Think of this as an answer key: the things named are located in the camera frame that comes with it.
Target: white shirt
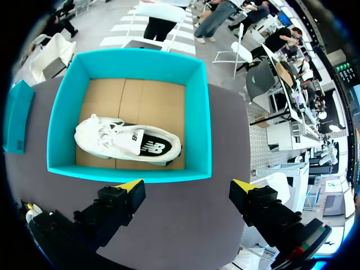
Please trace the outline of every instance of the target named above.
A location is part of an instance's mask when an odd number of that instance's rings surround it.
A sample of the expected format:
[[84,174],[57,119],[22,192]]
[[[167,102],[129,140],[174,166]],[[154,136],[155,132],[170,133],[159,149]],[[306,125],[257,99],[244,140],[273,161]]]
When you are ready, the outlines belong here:
[[191,0],[151,0],[156,3],[166,3],[178,7],[188,7]]
[[305,73],[301,77],[303,78],[304,81],[314,77],[314,72],[311,69],[304,70],[303,72]]
[[[304,59],[300,58],[300,59],[298,59],[297,62],[294,62],[294,66],[296,67],[297,71],[300,71],[300,67],[302,66],[303,61],[304,61]],[[310,64],[308,62],[304,61],[303,71],[306,71],[308,69],[310,69]]]

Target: new balance logo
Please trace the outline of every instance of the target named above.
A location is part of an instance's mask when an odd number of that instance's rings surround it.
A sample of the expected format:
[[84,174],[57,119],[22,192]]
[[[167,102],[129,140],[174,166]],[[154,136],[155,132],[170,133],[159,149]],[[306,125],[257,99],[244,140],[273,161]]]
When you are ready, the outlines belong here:
[[160,154],[163,152],[163,149],[165,148],[165,145],[162,143],[153,143],[151,141],[148,141],[145,145],[141,147],[141,150],[148,151],[150,153],[154,154]]
[[133,138],[132,138],[132,139],[133,139],[133,141],[136,141],[136,140],[137,140],[137,132],[134,132],[134,133],[133,133]]

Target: teal box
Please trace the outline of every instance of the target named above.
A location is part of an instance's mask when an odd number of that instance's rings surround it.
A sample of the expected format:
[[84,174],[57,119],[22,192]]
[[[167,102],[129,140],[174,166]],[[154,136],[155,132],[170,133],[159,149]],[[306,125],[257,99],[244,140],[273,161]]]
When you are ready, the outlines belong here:
[[3,124],[3,148],[9,153],[24,153],[26,121],[33,96],[34,90],[23,80],[16,83],[7,94]]
[[[75,165],[75,127],[91,79],[158,80],[185,85],[185,169],[125,170]],[[52,108],[48,171],[95,181],[146,183],[206,179],[212,175],[209,92],[203,61],[150,49],[105,49],[79,53],[68,68]]]

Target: white tiled floor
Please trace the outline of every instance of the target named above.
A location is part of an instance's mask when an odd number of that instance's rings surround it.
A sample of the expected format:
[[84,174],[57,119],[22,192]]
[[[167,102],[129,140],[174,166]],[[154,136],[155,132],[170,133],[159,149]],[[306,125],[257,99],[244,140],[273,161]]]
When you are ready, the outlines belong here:
[[[88,12],[81,14],[71,20],[75,28],[79,29],[79,33],[72,41],[76,41],[75,53],[99,50],[102,48],[119,48],[123,42],[127,32],[127,27],[131,19],[133,7],[138,4],[138,0],[112,0],[109,3],[97,1],[92,5]],[[208,82],[221,86],[230,91],[244,93],[246,74],[232,78],[233,64],[221,63],[213,64],[212,61],[218,51],[227,51],[230,49],[232,42],[237,39],[226,28],[230,21],[226,21],[216,32],[215,43],[207,42],[200,44],[194,41],[192,26],[192,18],[187,9],[188,14],[185,24],[181,27],[181,34],[176,38],[175,50],[176,53],[185,54],[191,57],[197,57],[206,63],[206,70],[208,74]],[[135,24],[132,26],[130,34],[141,37],[147,24],[147,19],[137,16]],[[70,40],[70,34],[64,30],[62,32],[67,40]],[[242,45],[248,50],[252,50],[254,46],[253,40],[249,33],[244,36]],[[29,73],[29,62],[38,53],[35,51],[19,70],[15,76],[15,80],[24,79],[28,84],[33,85],[36,82]],[[252,103],[247,106],[247,115],[249,121],[254,120],[259,115],[262,115],[263,110]],[[250,144],[251,144],[251,169],[264,168],[267,165],[278,163],[285,163],[289,158],[297,156],[301,151],[282,151],[277,153],[270,152],[267,146],[266,130],[258,126],[250,127]],[[252,247],[256,243],[263,244],[263,239],[257,230],[247,228],[245,226],[244,234],[242,236],[242,243],[245,246]]]

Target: white sneaker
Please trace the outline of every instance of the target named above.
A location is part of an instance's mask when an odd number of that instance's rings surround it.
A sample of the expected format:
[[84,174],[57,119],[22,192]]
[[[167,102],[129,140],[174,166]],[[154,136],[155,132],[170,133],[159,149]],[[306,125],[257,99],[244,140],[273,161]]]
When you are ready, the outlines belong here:
[[197,38],[197,37],[195,37],[195,39],[199,42],[199,43],[201,43],[201,44],[205,44],[206,43],[206,41],[203,39],[203,38]]
[[133,125],[118,118],[92,114],[75,131],[75,141],[98,158],[146,161],[166,166],[181,154],[180,139],[149,125]]

